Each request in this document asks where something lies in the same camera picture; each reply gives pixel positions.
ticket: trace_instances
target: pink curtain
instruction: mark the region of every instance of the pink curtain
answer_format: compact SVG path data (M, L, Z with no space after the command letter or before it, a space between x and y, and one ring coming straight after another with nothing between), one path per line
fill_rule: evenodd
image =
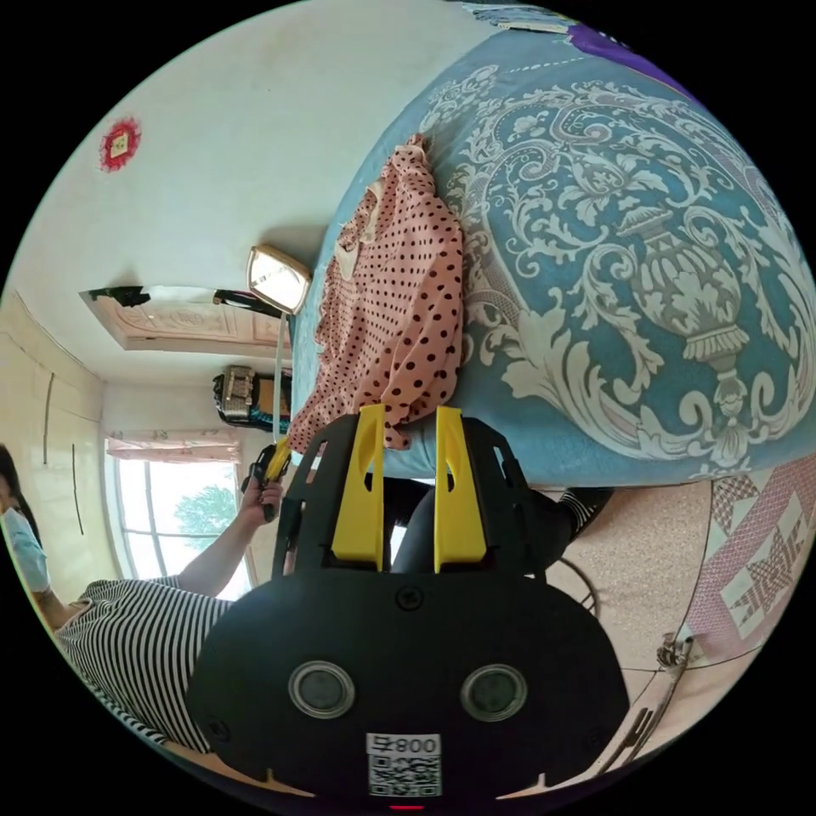
M233 428L218 431L111 431L108 453L142 462L241 461L241 437Z

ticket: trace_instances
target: window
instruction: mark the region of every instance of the window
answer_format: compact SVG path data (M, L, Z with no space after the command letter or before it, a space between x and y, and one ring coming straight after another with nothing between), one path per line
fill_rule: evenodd
M122 536L137 578L177 575L235 517L235 467L221 462L167 464L116 460ZM252 589L246 563L220 598Z

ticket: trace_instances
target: polka dot fabric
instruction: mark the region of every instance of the polka dot fabric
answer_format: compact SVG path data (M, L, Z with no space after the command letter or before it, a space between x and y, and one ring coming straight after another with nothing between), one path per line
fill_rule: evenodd
M304 453L326 425L383 403L385 445L453 394L462 360L462 231L436 195L422 135L398 147L335 245L326 271L314 392L292 420Z

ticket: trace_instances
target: striped shirt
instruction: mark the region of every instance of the striped shirt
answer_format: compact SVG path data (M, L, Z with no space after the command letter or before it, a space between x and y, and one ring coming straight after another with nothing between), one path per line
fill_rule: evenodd
M184 697L207 634L231 602L179 589L176 576L96 581L55 636L100 702L158 745L211 749Z

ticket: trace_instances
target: bed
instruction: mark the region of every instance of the bed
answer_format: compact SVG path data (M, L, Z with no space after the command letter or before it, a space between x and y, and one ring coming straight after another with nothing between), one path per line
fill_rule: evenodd
M816 287L761 174L699 104L568 34L501 31L371 149L294 321L292 409L317 372L322 278L397 144L429 139L465 235L450 405L533 485L671 485L816 452ZM386 474L434 475L434 419Z

